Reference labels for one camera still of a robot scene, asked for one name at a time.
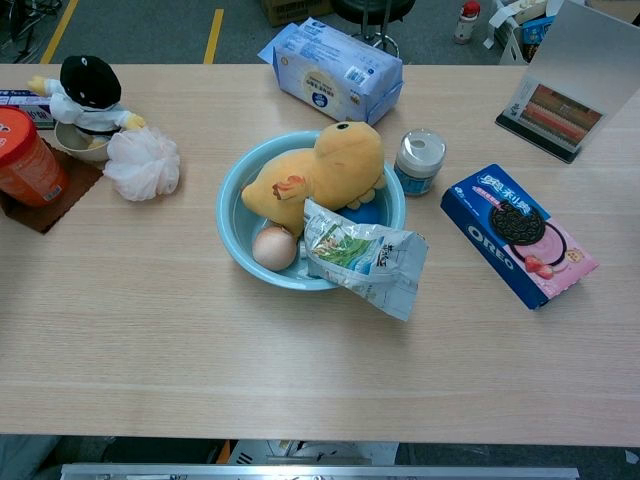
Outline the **light blue plastic bowl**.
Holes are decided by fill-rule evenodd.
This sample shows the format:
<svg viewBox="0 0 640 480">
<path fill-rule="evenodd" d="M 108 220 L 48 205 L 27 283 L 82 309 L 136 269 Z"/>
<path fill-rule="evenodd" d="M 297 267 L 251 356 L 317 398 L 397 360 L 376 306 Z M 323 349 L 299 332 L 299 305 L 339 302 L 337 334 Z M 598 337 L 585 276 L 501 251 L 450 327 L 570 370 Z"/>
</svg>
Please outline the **light blue plastic bowl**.
<svg viewBox="0 0 640 480">
<path fill-rule="evenodd" d="M 269 219 L 247 209 L 241 193 L 255 180 L 262 166 L 278 155 L 312 147 L 318 130 L 294 131 L 266 140 L 242 155 L 221 183 L 216 202 L 218 234 L 229 255 L 250 275 L 268 284 L 296 291 L 316 292 L 337 286 L 323 278 L 308 275 L 307 260 L 298 256 L 286 269 L 274 272 L 257 263 L 252 246 Z"/>
</svg>

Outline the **pink white bath pouf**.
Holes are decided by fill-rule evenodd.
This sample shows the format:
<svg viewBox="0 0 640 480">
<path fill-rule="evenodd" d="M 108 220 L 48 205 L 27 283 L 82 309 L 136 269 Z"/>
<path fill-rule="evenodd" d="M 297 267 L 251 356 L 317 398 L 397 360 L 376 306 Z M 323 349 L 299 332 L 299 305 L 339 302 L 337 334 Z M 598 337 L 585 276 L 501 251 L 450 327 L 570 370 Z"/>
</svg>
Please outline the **pink white bath pouf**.
<svg viewBox="0 0 640 480">
<path fill-rule="evenodd" d="M 107 145 L 103 174 L 128 201 L 172 194 L 179 184 L 176 143 L 157 128 L 143 127 L 113 135 Z"/>
</svg>

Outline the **blue pink Oreo box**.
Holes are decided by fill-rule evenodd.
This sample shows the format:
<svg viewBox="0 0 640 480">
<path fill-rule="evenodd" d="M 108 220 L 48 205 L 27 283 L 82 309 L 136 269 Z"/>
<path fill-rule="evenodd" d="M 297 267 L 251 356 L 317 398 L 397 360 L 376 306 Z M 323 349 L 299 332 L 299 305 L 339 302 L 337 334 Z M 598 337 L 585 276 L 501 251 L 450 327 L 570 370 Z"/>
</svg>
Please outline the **blue pink Oreo box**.
<svg viewBox="0 0 640 480">
<path fill-rule="evenodd" d="M 448 188 L 441 208 L 531 310 L 598 267 L 593 256 L 497 164 Z"/>
</svg>

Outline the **orange lidded canister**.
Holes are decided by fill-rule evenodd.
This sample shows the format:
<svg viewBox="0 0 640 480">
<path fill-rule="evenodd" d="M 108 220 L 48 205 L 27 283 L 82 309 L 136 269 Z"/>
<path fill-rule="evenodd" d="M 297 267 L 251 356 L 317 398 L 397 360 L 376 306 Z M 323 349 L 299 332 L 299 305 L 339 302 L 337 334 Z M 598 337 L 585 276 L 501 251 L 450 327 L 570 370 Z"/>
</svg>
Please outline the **orange lidded canister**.
<svg viewBox="0 0 640 480">
<path fill-rule="evenodd" d="M 0 106 L 0 190 L 30 207 L 57 201 L 68 175 L 24 111 Z"/>
</svg>

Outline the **white snack bag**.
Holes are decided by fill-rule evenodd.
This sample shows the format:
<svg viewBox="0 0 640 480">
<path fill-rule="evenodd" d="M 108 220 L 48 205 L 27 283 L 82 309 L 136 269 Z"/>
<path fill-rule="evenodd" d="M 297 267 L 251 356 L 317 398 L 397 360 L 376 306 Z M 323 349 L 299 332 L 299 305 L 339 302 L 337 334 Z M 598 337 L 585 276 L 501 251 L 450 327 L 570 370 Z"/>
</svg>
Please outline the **white snack bag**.
<svg viewBox="0 0 640 480">
<path fill-rule="evenodd" d="M 428 252 L 416 232 L 356 224 L 308 199 L 308 273 L 344 287 L 396 319 L 409 319 Z"/>
</svg>

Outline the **yellow plush duck toy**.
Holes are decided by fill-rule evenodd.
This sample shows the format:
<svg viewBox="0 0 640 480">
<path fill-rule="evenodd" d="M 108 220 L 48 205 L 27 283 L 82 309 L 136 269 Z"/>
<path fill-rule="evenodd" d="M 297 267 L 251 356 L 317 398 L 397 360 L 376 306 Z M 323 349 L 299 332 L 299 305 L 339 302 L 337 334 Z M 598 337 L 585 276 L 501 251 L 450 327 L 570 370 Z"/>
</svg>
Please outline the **yellow plush duck toy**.
<svg viewBox="0 0 640 480">
<path fill-rule="evenodd" d="M 310 148 L 282 153 L 261 168 L 241 193 L 243 204 L 298 237 L 308 199 L 336 211 L 369 203 L 386 185 L 380 135 L 365 122 L 321 131 Z"/>
</svg>

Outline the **black headed plush doll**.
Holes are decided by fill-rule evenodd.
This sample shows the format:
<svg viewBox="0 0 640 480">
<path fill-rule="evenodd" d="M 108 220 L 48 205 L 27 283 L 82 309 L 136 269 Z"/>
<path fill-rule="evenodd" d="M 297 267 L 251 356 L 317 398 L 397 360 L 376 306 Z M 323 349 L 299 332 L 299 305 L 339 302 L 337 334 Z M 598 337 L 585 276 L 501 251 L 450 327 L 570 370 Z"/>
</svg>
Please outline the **black headed plush doll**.
<svg viewBox="0 0 640 480">
<path fill-rule="evenodd" d="M 107 143 L 122 130 L 146 126 L 143 117 L 121 104 L 121 84 L 111 66 L 96 56 L 75 55 L 61 64 L 57 79 L 35 75 L 28 89 L 49 99 L 53 118 L 71 125 L 89 148 Z"/>
</svg>

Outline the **clear lidded plastic jar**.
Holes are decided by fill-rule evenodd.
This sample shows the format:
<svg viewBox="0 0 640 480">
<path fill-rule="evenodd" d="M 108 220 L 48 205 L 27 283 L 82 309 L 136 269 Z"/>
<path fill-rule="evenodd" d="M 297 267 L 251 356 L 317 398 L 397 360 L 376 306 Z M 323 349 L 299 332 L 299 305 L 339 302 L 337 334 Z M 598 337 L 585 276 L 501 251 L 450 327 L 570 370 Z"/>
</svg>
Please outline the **clear lidded plastic jar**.
<svg viewBox="0 0 640 480">
<path fill-rule="evenodd" d="M 405 195 L 421 196 L 430 190 L 446 152 L 445 140 L 433 130 L 414 129 L 403 136 L 394 171 Z"/>
</svg>

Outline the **flat white purple box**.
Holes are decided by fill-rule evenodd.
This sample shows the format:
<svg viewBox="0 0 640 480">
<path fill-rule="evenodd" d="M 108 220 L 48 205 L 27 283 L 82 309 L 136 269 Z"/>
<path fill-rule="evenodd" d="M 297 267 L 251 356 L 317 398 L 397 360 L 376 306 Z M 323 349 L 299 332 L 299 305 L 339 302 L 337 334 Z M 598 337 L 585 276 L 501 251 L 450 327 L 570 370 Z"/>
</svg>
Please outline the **flat white purple box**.
<svg viewBox="0 0 640 480">
<path fill-rule="evenodd" d="M 50 111 L 50 99 L 29 90 L 0 89 L 0 105 L 18 108 L 27 113 L 38 130 L 53 130 L 56 120 Z"/>
</svg>

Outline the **brown cardboard box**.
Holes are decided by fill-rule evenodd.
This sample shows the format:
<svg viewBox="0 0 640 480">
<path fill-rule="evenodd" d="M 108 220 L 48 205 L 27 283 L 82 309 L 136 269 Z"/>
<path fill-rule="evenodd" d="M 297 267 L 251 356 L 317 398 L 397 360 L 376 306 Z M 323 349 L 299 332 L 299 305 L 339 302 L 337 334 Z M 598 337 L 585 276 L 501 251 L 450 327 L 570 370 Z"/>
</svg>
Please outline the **brown cardboard box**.
<svg viewBox="0 0 640 480">
<path fill-rule="evenodd" d="M 272 27 L 331 14 L 331 0 L 260 0 Z"/>
</svg>

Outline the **white open carton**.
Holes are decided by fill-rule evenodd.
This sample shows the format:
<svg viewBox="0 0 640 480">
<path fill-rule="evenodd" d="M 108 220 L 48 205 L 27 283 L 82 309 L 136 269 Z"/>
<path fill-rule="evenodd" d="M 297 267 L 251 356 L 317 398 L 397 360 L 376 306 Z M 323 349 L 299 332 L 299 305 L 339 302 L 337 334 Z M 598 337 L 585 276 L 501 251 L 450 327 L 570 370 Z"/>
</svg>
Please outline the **white open carton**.
<svg viewBox="0 0 640 480">
<path fill-rule="evenodd" d="M 491 0 L 483 46 L 503 47 L 501 65 L 527 65 L 564 0 Z"/>
</svg>

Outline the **brown egg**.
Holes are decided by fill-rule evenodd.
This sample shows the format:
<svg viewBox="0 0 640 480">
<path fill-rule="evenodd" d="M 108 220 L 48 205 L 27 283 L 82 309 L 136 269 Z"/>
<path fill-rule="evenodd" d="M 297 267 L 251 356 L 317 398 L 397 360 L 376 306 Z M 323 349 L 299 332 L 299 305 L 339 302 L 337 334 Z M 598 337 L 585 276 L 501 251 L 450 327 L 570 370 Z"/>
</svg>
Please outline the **brown egg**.
<svg viewBox="0 0 640 480">
<path fill-rule="evenodd" d="M 271 271 L 289 267 L 297 256 L 297 239 L 281 226 L 262 229 L 252 245 L 254 260 Z"/>
</svg>

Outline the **brown scalloped mat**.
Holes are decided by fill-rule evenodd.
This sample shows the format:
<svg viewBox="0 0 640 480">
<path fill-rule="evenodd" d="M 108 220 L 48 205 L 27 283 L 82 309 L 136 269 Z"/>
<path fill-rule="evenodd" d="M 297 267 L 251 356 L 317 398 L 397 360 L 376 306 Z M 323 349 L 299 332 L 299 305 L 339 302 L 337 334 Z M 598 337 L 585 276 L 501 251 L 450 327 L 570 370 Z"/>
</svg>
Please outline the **brown scalloped mat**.
<svg viewBox="0 0 640 480">
<path fill-rule="evenodd" d="M 103 176 L 100 169 L 75 159 L 68 153 L 44 143 L 68 174 L 69 183 L 53 204 L 30 207 L 0 191 L 0 217 L 12 219 L 40 234 L 46 234 Z"/>
</svg>

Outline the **black stool with metal legs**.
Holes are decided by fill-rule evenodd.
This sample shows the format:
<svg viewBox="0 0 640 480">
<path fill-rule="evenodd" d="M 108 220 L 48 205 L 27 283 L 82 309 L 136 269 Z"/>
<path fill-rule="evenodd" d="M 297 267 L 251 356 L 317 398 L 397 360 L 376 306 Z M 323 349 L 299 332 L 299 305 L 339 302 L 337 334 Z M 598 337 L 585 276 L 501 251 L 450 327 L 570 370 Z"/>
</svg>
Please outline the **black stool with metal legs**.
<svg viewBox="0 0 640 480">
<path fill-rule="evenodd" d="M 395 57 L 400 56 L 397 42 L 388 35 L 389 24 L 402 21 L 416 0 L 330 0 L 334 12 L 342 19 L 357 24 L 353 34 L 371 47 Z"/>
</svg>

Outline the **blue white tissue pack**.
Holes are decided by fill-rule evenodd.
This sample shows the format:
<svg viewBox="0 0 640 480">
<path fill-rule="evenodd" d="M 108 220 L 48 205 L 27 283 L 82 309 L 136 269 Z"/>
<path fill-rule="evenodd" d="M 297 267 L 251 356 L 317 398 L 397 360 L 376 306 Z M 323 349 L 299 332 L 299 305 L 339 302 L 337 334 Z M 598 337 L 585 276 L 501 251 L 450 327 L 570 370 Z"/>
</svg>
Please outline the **blue white tissue pack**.
<svg viewBox="0 0 640 480">
<path fill-rule="evenodd" d="M 282 91 L 338 122 L 374 125 L 403 87 L 400 58 L 312 17 L 287 25 L 258 57 L 273 67 Z"/>
</svg>

